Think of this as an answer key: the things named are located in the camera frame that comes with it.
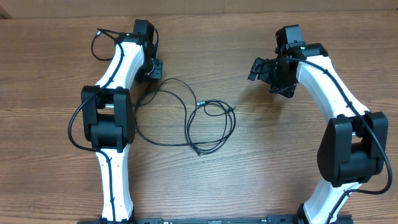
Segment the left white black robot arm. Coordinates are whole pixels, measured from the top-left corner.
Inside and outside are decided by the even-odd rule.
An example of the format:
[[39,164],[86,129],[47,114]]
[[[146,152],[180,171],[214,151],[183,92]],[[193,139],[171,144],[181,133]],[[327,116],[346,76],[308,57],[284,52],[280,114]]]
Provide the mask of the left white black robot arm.
[[96,36],[114,41],[114,56],[103,77],[84,86],[81,105],[71,119],[83,116],[85,138],[101,168],[103,210],[97,223],[133,223],[134,204],[129,191],[128,154],[136,133],[130,90],[134,82],[162,78],[157,59],[159,35],[148,20],[137,19],[132,32],[98,29]]

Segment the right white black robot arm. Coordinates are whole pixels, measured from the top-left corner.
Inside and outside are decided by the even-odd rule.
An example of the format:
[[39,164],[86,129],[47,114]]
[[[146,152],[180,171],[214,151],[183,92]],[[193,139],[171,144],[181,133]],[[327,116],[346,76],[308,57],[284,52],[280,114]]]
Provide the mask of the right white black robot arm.
[[255,59],[248,78],[291,98],[298,84],[310,93],[327,123],[317,152],[321,178],[295,215],[268,215],[267,223],[352,223],[339,211],[353,193],[380,195],[392,185],[386,155],[388,119],[348,90],[320,43],[307,44],[299,25],[275,33],[276,58]]

